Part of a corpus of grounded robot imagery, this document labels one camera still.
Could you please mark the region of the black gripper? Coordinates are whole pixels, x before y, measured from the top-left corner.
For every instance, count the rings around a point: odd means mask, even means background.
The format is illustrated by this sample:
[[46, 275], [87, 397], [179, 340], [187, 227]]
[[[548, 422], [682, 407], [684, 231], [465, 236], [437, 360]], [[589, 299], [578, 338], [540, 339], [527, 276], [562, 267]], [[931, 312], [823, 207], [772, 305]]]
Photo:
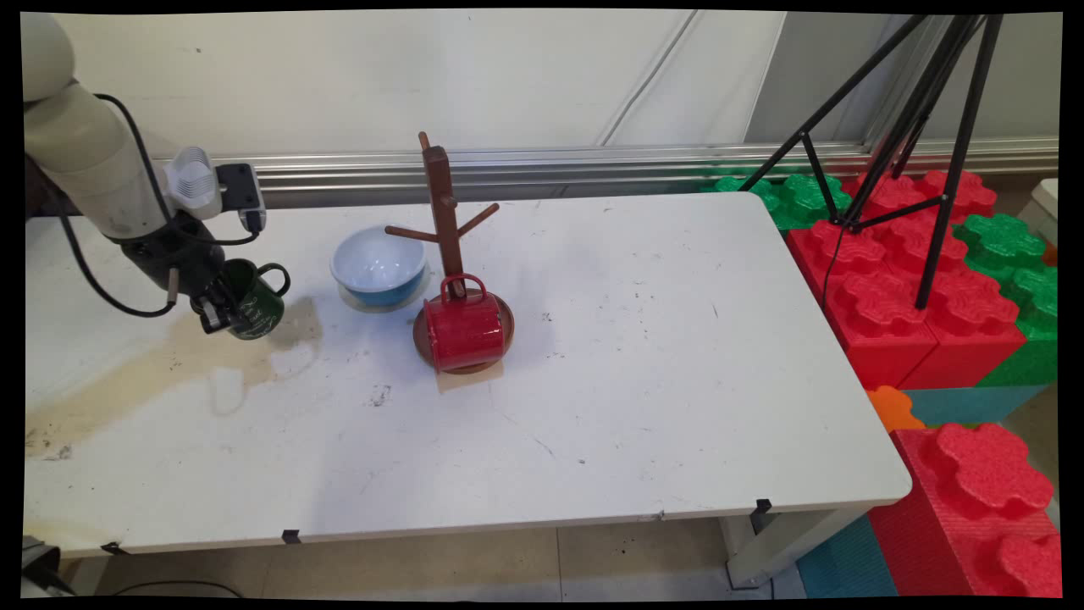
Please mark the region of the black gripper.
[[[178, 293], [191, 298], [205, 335], [234, 324], [234, 306], [251, 289], [251, 267], [224, 267], [224, 249], [212, 246], [210, 232], [185, 211], [173, 225], [163, 225], [142, 238], [119, 241], [121, 251], [158, 288], [167, 289], [169, 271], [178, 270]], [[212, 283], [222, 273], [222, 283]]]

